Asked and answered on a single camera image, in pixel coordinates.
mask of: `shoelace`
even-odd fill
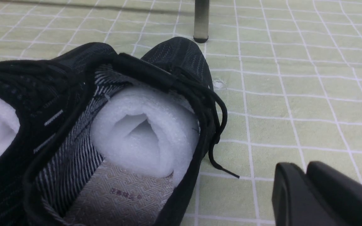
[[[214,118],[214,124],[215,124],[215,134],[210,142],[210,146],[209,146],[209,150],[208,150],[208,155],[209,155],[209,160],[210,163],[212,164],[212,166],[218,170],[222,170],[232,176],[235,176],[237,178],[240,178],[240,176],[238,176],[237,174],[223,168],[223,166],[221,166],[220,164],[218,164],[215,160],[214,160],[214,156],[213,156],[213,149],[214,149],[214,145],[219,143],[220,141],[220,135],[222,134],[222,132],[224,131],[226,124],[227,124],[227,108],[226,105],[224,104],[224,102],[221,100],[221,98],[211,89],[209,89],[208,87],[202,86],[201,83],[195,78],[195,76],[191,75],[189,72],[187,72],[186,70],[184,70],[181,67],[177,67],[176,70],[179,70],[181,72],[182,75],[184,75],[186,77],[186,79],[181,79],[182,82],[186,83],[187,85],[194,87],[196,90],[198,90],[201,94],[203,94],[203,96],[205,98],[207,98],[207,103],[210,105],[208,107],[210,107],[211,109],[211,113],[213,115]],[[217,115],[217,111],[216,111],[216,103],[220,106],[221,111],[222,111],[222,122],[220,124],[220,120],[219,117]]]
[[[59,73],[49,66],[55,66],[64,71]],[[63,91],[67,84],[72,84],[69,76],[70,69],[60,63],[50,60],[20,60],[0,62],[0,81],[15,86],[23,93],[28,93],[38,104],[45,103],[52,98],[51,92],[44,92],[46,84]],[[17,76],[26,76],[26,79],[18,79]]]

